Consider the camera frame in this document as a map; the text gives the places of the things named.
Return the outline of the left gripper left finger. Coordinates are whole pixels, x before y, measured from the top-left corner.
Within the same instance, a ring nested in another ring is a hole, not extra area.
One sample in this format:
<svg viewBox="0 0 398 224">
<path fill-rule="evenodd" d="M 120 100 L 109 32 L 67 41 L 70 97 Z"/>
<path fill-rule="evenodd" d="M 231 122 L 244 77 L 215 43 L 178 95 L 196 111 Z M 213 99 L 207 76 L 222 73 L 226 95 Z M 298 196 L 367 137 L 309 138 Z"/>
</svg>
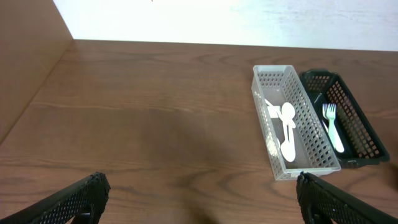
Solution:
<svg viewBox="0 0 398 224">
<path fill-rule="evenodd" d="M 84 179 L 1 219 L 1 223 L 89 223 L 100 221 L 111 187 L 104 173 Z"/>
</svg>

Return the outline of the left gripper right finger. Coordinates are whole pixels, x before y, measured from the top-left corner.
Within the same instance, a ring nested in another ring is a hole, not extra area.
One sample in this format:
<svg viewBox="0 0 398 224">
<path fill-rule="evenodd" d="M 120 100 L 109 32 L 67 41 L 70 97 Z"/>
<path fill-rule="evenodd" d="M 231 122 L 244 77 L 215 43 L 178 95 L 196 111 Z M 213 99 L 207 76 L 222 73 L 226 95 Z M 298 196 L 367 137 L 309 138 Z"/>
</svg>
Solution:
<svg viewBox="0 0 398 224">
<path fill-rule="evenodd" d="M 298 176 L 296 193 L 306 224 L 397 224 L 397 218 L 308 172 Z"/>
</svg>

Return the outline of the white plastic spoon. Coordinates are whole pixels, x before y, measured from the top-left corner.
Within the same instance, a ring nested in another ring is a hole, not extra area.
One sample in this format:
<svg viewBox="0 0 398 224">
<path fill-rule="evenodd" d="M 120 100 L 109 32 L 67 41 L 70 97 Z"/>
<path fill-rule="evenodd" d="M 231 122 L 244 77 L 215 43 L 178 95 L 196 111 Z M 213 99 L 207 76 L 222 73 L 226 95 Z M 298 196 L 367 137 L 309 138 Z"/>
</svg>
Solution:
<svg viewBox="0 0 398 224">
<path fill-rule="evenodd" d="M 271 118 L 279 118 L 282 122 L 290 125 L 293 129 L 296 128 L 296 124 L 293 121 L 296 112 L 291 103 L 285 102 L 282 106 L 274 106 L 268 100 L 265 100 L 265 102 Z"/>
<path fill-rule="evenodd" d="M 296 156 L 293 128 L 284 122 L 282 122 L 282 125 L 284 130 L 284 141 L 281 144 L 281 152 L 287 162 L 293 162 Z"/>
<path fill-rule="evenodd" d="M 289 102 L 285 102 L 281 107 L 281 115 L 285 123 L 290 123 L 293 121 L 295 116 L 295 108 Z"/>
</svg>

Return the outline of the black plastic mesh basket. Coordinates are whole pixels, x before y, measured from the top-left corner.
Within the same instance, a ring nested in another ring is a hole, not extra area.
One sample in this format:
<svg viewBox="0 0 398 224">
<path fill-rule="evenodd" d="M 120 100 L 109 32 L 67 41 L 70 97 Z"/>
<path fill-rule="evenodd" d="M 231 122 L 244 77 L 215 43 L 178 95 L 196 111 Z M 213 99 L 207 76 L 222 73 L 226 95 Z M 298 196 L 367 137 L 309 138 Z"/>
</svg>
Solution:
<svg viewBox="0 0 398 224">
<path fill-rule="evenodd" d="M 335 126 L 345 151 L 335 154 L 343 169 L 390 161 L 388 150 L 338 73 L 313 69 L 301 72 L 299 78 L 320 121 L 327 122 L 322 106 L 336 105 Z"/>
</svg>

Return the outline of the white plastic fork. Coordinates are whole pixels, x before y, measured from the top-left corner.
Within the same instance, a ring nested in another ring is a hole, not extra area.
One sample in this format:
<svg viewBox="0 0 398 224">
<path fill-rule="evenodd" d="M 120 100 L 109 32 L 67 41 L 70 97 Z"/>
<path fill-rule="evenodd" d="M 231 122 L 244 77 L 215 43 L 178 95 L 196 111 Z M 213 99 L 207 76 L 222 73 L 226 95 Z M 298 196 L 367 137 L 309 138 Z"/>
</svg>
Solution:
<svg viewBox="0 0 398 224">
<path fill-rule="evenodd" d="M 324 103 L 322 105 L 322 115 L 323 115 L 322 123 L 323 123 L 323 126 L 324 126 L 326 132 L 328 133 L 328 125 L 326 124 L 326 122 L 328 121 L 328 118 L 326 116 L 327 107 L 328 107 L 328 105 L 326 103 Z"/>
</svg>

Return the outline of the light blue plastic fork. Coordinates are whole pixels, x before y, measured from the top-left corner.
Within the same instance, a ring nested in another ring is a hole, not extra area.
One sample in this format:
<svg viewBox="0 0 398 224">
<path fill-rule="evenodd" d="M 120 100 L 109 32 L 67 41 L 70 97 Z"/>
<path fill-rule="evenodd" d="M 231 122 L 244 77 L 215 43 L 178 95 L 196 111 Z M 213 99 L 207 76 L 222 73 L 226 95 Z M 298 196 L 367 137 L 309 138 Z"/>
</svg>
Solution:
<svg viewBox="0 0 398 224">
<path fill-rule="evenodd" d="M 342 153 L 345 151 L 345 149 L 335 126 L 336 105 L 332 103 L 329 103 L 327 105 L 328 107 L 327 107 L 326 116 L 328 118 L 328 135 L 336 152 Z"/>
</svg>

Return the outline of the white plastic spoon top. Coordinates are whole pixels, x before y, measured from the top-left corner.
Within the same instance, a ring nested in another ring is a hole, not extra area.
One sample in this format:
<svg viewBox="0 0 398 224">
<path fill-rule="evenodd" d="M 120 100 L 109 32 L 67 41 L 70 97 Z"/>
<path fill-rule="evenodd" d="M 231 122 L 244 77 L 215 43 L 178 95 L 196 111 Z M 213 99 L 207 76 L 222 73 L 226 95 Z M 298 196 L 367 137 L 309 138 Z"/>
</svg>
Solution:
<svg viewBox="0 0 398 224">
<path fill-rule="evenodd" d="M 271 118 L 279 118 L 282 122 L 290 125 L 293 129 L 296 128 L 296 124 L 293 121 L 296 112 L 291 103 L 285 102 L 282 106 L 274 106 L 268 100 L 265 100 L 265 102 Z"/>
</svg>

